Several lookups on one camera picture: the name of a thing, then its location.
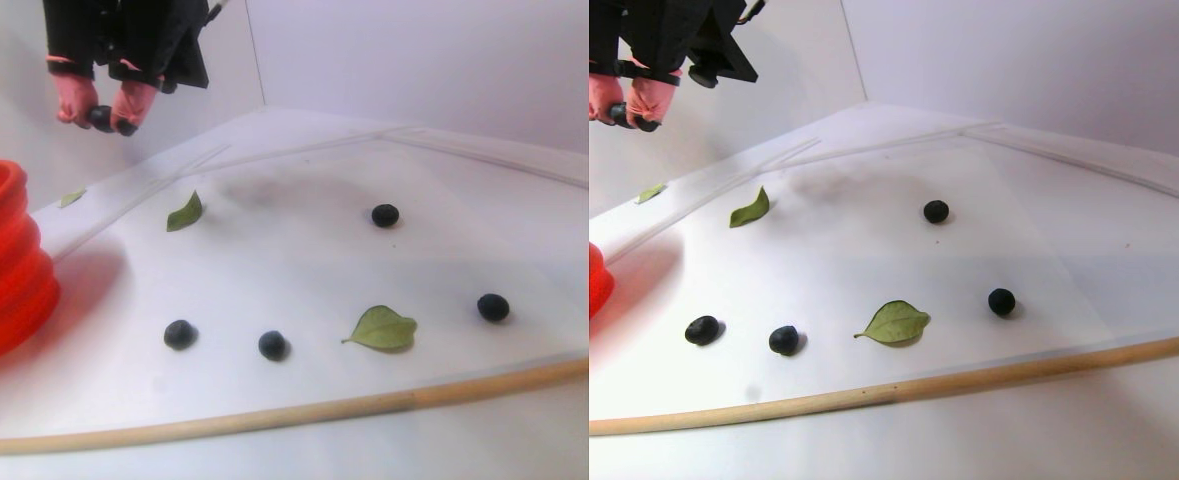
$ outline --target white wall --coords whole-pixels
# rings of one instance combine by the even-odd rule
[[[590,213],[864,101],[841,0],[771,1],[735,38],[758,83],[723,79],[709,90],[684,79],[656,132],[590,127]]]
[[[131,138],[83,131],[55,120],[54,84],[46,73],[46,22],[37,0],[0,0],[0,159],[29,175],[29,209],[178,145],[206,129],[264,105],[245,0],[233,0],[202,32],[210,88],[179,87],[158,96],[144,127]],[[100,103],[119,83],[95,72]]]
[[[259,1],[269,105],[586,152],[582,1]]]
[[[1179,154],[1179,1],[845,5],[869,100]]]

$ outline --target wooden rod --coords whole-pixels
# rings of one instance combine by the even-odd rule
[[[90,433],[0,439],[0,454],[51,453],[129,447],[130,445],[176,442],[193,438],[245,433],[245,430],[278,429],[284,426],[316,425],[316,422],[357,419],[380,413],[416,410],[448,405],[501,397],[522,390],[552,387],[590,374],[590,359],[580,359],[511,371],[487,379],[457,381],[411,390],[380,393],[374,396],[348,397],[340,401],[302,405],[237,413],[210,419],[174,422],[173,425],[137,426],[120,430],[91,430]]]
[[[590,421],[590,435],[621,435],[648,433],[648,430],[699,429],[705,426],[744,425],[744,422],[784,419],[810,413],[848,410],[874,405],[918,401],[918,399],[946,397],[954,394],[987,390],[1025,381],[1049,379],[1055,375],[1109,369],[1121,364],[1179,355],[1179,337],[1155,340],[1128,347],[1104,349],[1104,351],[1078,353],[1054,359],[1034,360],[1022,364],[1006,364],[959,374],[929,376],[900,381],[900,383],[874,384],[872,387],[816,394],[808,397],[790,397],[782,401],[744,405],[713,410],[670,413],[631,419]]]

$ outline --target white table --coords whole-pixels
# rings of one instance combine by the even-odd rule
[[[949,131],[977,119],[862,105],[670,183],[647,204],[592,221],[612,257],[726,179],[818,138],[799,157]],[[977,129],[1179,186],[1179,159],[1015,129]],[[727,229],[758,186],[763,219]],[[944,225],[922,221],[950,202]],[[594,318],[590,419],[798,397],[1009,364],[1179,334],[1179,200],[1045,156],[947,136],[762,175],[716,196],[608,267],[617,291]],[[993,288],[1017,320],[988,313]],[[933,316],[917,344],[863,330],[882,302]],[[681,329],[714,315],[704,348]],[[768,350],[777,326],[809,334]],[[1038,479],[1179,476],[1179,357],[969,396],[823,415],[590,440],[598,479],[831,476]]]
[[[259,111],[88,186],[67,209],[37,210],[64,294],[48,324],[0,357],[0,438],[365,396],[584,356],[586,191],[547,178],[582,169],[582,156],[397,127]],[[206,205],[199,223],[165,232],[193,191]],[[378,229],[369,212],[386,202],[401,221]],[[506,324],[480,318],[485,292],[511,302]],[[417,321],[409,351],[341,344],[370,305]],[[177,318],[200,333],[186,351],[162,342]],[[291,343],[281,364],[256,349],[274,329]],[[328,425],[0,456],[0,479],[584,476],[586,396],[580,381]]]

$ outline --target blueberry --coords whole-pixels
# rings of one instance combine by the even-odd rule
[[[477,298],[477,311],[483,314],[483,317],[490,323],[498,323],[508,316],[508,301],[495,292],[485,294],[483,297]]]
[[[922,216],[926,216],[927,221],[931,223],[941,223],[941,221],[949,218],[949,205],[942,200],[929,200],[927,206],[922,208]]]
[[[197,340],[197,329],[185,320],[173,321],[163,333],[163,343],[172,349],[186,349]]]
[[[286,338],[278,330],[261,335],[261,355],[275,362],[286,357]]]
[[[771,338],[768,338],[768,346],[771,347],[771,351],[784,356],[798,353],[798,347],[804,342],[806,340],[799,337],[798,329],[795,329],[793,326],[782,326],[776,329],[776,333],[771,333]]]
[[[371,209],[371,221],[375,226],[389,228],[399,223],[399,208],[389,204],[377,205]]]
[[[1006,316],[1015,310],[1015,296],[1006,288],[990,292],[990,310],[999,316]]]
[[[691,321],[691,324],[686,326],[686,340],[704,347],[718,338],[718,330],[720,329],[722,326],[718,326],[718,318],[705,315]]]

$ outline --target green leaf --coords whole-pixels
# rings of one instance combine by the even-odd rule
[[[415,320],[397,315],[387,305],[375,305],[362,314],[350,338],[343,338],[341,343],[357,342],[371,348],[394,349],[410,346],[415,333]]]
[[[65,195],[64,197],[60,197],[60,206],[59,208],[64,209],[64,208],[66,208],[68,205],[73,205],[73,202],[77,202],[78,198],[83,197],[83,193],[87,193],[87,188],[79,188],[77,192],[73,192],[73,193],[70,193],[70,195]]]
[[[199,218],[202,218],[202,200],[197,198],[195,191],[185,206],[167,215],[167,232],[176,232],[176,230],[192,225]]]
[[[768,191],[766,189],[758,188],[758,198],[753,200],[753,204],[731,212],[731,228],[760,219],[763,215],[768,215],[768,210],[771,210],[771,200],[768,199]]]
[[[855,337],[864,335],[881,343],[904,342],[922,335],[929,321],[931,315],[918,311],[918,308],[909,305],[903,300],[896,300],[878,308],[877,314],[869,320],[869,326],[865,326],[864,333],[855,334]]]
[[[661,195],[665,191],[666,184],[658,184],[656,188],[644,189],[643,193],[638,195],[638,205],[641,205],[645,200],[652,200],[653,197]]]

